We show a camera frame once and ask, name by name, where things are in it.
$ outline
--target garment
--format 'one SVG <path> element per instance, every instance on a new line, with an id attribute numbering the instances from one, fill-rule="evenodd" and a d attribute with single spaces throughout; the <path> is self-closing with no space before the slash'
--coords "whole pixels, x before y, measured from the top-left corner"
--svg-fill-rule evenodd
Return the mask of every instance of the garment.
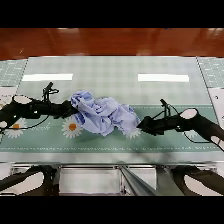
<path id="1" fill-rule="evenodd" d="M 140 123 L 134 110 L 126 104 L 118 104 L 112 97 L 94 99 L 88 91 L 78 91 L 71 96 L 71 104 L 79 113 L 76 122 L 92 133 L 108 135 L 117 127 L 129 134 Z"/>

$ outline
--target grid pattern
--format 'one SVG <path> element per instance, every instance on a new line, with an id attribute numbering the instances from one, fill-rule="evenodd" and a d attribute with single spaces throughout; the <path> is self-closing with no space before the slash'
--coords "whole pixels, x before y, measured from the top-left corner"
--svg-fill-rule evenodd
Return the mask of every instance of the grid pattern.
<path id="1" fill-rule="evenodd" d="M 0 86 L 18 86 L 27 59 L 0 61 Z"/>
<path id="2" fill-rule="evenodd" d="M 224 58 L 197 57 L 207 87 L 224 88 Z"/>
<path id="3" fill-rule="evenodd" d="M 52 102 L 68 99 L 77 90 L 94 97 L 111 96 L 120 103 L 158 105 L 211 104 L 194 57 L 65 56 L 29 58 L 24 75 L 73 73 L 72 81 L 53 81 L 60 93 Z M 138 82 L 139 73 L 188 75 L 190 82 Z M 38 98 L 49 81 L 21 82 L 18 93 Z"/>

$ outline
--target crumpled cloth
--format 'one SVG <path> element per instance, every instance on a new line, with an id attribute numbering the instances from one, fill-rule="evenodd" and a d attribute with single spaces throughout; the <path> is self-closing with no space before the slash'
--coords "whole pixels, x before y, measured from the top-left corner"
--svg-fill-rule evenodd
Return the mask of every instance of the crumpled cloth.
<path id="1" fill-rule="evenodd" d="M 123 134 L 129 134 L 140 123 L 129 105 L 119 104 L 112 97 L 94 99 L 90 92 L 82 90 L 75 92 L 70 100 L 79 111 L 72 115 L 77 124 L 92 133 L 106 136 L 117 127 Z"/>

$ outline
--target table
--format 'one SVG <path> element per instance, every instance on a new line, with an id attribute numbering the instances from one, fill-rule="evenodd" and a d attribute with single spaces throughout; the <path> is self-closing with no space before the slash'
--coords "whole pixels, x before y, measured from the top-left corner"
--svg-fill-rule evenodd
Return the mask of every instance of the table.
<path id="1" fill-rule="evenodd" d="M 189 107 L 217 123 L 215 112 L 202 73 L 195 57 L 150 56 L 63 56 L 29 58 L 23 75 L 72 73 L 72 80 L 54 81 L 59 93 L 51 101 L 61 103 L 77 90 L 88 90 L 95 98 L 111 96 L 119 103 L 131 105 L 140 119 L 162 110 L 160 99 L 178 111 Z M 188 75 L 189 82 L 138 82 L 138 74 Z M 49 81 L 21 81 L 18 94 L 41 99 Z M 38 120 L 22 120 L 31 126 Z M 167 131 L 164 136 L 141 133 L 129 139 L 115 130 L 103 137 L 80 130 L 76 138 L 63 135 L 63 122 L 49 118 L 40 126 L 23 131 L 17 138 L 4 136 L 0 145 L 2 161 L 58 162 L 75 164 L 98 163 L 196 163 L 224 159 L 213 144 L 195 144 L 184 135 Z M 195 132 L 188 133 L 195 141 Z"/>

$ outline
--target lavender fabric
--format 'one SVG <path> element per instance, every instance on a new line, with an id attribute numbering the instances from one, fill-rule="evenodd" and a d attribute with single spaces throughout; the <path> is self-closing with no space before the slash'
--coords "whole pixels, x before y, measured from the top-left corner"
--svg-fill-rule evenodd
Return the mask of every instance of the lavender fabric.
<path id="1" fill-rule="evenodd" d="M 129 105 L 118 104 L 112 97 L 94 99 L 88 91 L 82 90 L 74 93 L 70 100 L 79 110 L 73 115 L 76 122 L 92 133 L 106 136 L 117 127 L 123 134 L 129 134 L 140 123 Z"/>

